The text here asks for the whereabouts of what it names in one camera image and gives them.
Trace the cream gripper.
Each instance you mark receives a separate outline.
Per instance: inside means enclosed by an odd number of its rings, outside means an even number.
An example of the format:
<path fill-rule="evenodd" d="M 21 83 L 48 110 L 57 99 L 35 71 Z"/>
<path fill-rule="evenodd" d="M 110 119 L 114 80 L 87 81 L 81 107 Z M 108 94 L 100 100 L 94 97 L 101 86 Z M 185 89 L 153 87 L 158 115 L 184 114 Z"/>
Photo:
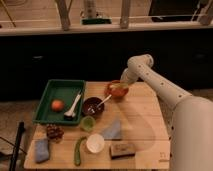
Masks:
<path fill-rule="evenodd" d="M 120 81 L 122 83 L 126 83 L 128 85 L 132 85 L 134 84 L 136 81 L 138 80 L 138 76 L 133 73 L 131 70 L 129 70 L 128 68 L 126 68 L 120 78 Z"/>

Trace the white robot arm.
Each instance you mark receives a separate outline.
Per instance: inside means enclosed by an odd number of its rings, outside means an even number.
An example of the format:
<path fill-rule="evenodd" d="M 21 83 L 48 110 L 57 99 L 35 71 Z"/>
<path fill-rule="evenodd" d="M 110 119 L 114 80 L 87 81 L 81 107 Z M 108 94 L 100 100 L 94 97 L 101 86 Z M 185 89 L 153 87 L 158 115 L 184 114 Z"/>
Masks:
<path fill-rule="evenodd" d="M 149 54 L 130 57 L 121 81 L 146 82 L 173 112 L 170 171 L 213 171 L 213 101 L 195 96 L 151 69 Z"/>

